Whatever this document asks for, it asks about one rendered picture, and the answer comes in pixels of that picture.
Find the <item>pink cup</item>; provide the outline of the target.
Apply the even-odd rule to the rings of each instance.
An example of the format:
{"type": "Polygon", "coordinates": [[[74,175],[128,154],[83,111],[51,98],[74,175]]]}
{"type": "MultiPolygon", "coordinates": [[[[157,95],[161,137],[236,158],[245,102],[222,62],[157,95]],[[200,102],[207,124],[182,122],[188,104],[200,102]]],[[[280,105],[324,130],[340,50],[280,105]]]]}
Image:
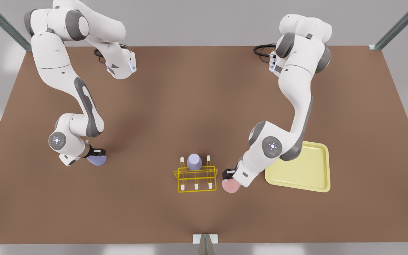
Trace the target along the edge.
{"type": "Polygon", "coordinates": [[[235,179],[223,179],[222,188],[228,193],[235,193],[241,187],[241,184],[235,179]]]}

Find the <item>silver frame post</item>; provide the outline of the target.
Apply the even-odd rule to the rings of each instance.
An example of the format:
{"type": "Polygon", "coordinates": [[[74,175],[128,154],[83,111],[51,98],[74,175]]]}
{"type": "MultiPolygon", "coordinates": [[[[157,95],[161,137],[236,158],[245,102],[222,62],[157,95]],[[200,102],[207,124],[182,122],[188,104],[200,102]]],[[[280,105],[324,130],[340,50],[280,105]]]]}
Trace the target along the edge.
{"type": "Polygon", "coordinates": [[[199,244],[197,255],[216,255],[214,244],[218,243],[217,234],[193,234],[193,244],[199,244]]]}
{"type": "Polygon", "coordinates": [[[369,50],[383,50],[406,26],[408,25],[408,11],[399,19],[389,31],[374,45],[369,45],[369,50]]]}
{"type": "Polygon", "coordinates": [[[0,27],[27,52],[32,51],[30,42],[0,13],[0,27]]]}

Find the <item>lavender cup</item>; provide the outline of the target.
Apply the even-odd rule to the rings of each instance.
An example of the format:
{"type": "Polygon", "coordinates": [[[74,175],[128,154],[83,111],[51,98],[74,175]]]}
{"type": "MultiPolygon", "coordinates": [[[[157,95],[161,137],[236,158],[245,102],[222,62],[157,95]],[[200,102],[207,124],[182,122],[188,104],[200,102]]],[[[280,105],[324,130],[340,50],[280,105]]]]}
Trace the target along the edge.
{"type": "Polygon", "coordinates": [[[94,166],[102,166],[107,161],[106,155],[89,155],[87,160],[94,166]]]}
{"type": "Polygon", "coordinates": [[[190,170],[197,171],[202,168],[202,159],[199,155],[193,153],[187,159],[187,167],[190,170]]]}

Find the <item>pale yellow tray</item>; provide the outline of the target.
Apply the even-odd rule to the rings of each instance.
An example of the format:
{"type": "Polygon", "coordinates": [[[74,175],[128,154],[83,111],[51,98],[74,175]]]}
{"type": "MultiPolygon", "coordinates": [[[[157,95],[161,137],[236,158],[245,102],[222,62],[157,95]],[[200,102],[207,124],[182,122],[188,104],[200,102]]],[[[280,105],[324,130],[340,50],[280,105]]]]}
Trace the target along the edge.
{"type": "Polygon", "coordinates": [[[328,192],[330,182],[330,158],[326,145],[304,141],[300,155],[291,160],[278,159],[265,169],[265,180],[281,187],[313,192],[328,192]]]}

